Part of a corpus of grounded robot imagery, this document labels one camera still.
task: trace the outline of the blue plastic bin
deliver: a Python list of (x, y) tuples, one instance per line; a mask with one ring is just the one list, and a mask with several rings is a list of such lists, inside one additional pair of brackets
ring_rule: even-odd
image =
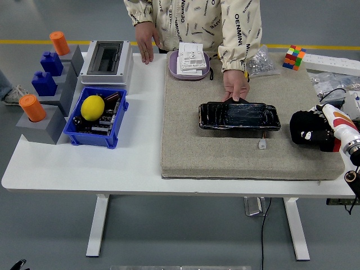
[[(98, 94), (106, 97), (115, 92), (118, 92), (119, 95), (121, 95), (121, 102), (118, 112), (116, 113), (110, 135), (107, 136), (107, 135), (77, 132), (76, 126), (73, 123), (73, 117), (81, 115), (80, 110), (84, 100), (91, 95)], [(129, 103), (126, 102), (125, 97), (126, 97), (126, 90), (124, 89), (84, 87), (84, 89), (80, 94), (79, 100), (75, 105), (73, 113), (70, 115), (70, 118), (67, 121), (64, 128), (64, 133), (70, 137), (71, 144), (106, 146), (109, 149), (116, 148), (116, 145), (118, 144), (118, 133), (119, 133), (120, 125), (122, 123), (124, 113), (128, 110), (128, 106), (129, 106)]]

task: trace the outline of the gray carpet mat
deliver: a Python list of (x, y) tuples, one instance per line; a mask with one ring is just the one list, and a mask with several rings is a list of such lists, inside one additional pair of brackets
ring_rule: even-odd
[(161, 149), (164, 178), (333, 180), (344, 172), (340, 153), (292, 142), (291, 116), (309, 110), (318, 104), (318, 98), (304, 65), (299, 71), (286, 69), (281, 66), (285, 54), (269, 56), (281, 75), (251, 79), (247, 96), (249, 102), (277, 109), (281, 129), (267, 132), (265, 150), (258, 147), (262, 132), (200, 129), (199, 105), (220, 101), (224, 94), (220, 60), (210, 62), (213, 81), (209, 74), (199, 81), (182, 81), (166, 69)]

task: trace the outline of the power strip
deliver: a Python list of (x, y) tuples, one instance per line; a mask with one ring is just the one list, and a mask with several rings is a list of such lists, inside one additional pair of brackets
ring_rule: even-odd
[[(355, 199), (327, 199), (326, 205), (353, 205)], [(356, 199), (355, 205), (360, 205), (360, 200)]]
[(360, 76), (360, 62), (356, 60), (307, 53), (303, 58), (303, 62), (307, 69)]

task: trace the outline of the yellow lemon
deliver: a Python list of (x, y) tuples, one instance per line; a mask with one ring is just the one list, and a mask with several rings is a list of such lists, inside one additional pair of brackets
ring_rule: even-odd
[(82, 106), (81, 106), (81, 115), (88, 121), (95, 121), (100, 118), (104, 112), (105, 103), (100, 96), (88, 96)]

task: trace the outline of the gray floor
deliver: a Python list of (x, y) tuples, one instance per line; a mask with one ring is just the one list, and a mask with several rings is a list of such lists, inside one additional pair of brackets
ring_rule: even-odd
[[(263, 1), (262, 43), (359, 46), (359, 8), (358, 0)], [(135, 41), (122, 0), (0, 1), (0, 40), (48, 40), (55, 30), (69, 41)], [(0, 44), (0, 68), (14, 84), (34, 91), (31, 78), (48, 49)], [(359, 51), (308, 52), (360, 60)], [(0, 176), (20, 137), (15, 124), (22, 113), (0, 104)], [(95, 203), (93, 195), (13, 193), (0, 187), (0, 269), (22, 258), (34, 270), (115, 265), (260, 269), (262, 218), (246, 217), (242, 198), (113, 196), (101, 255), (86, 258)], [(311, 260), (296, 261), (284, 204), (275, 198), (264, 230), (265, 269), (358, 269), (360, 208), (349, 215), (342, 206), (326, 206), (325, 199), (299, 199), (298, 207)]]

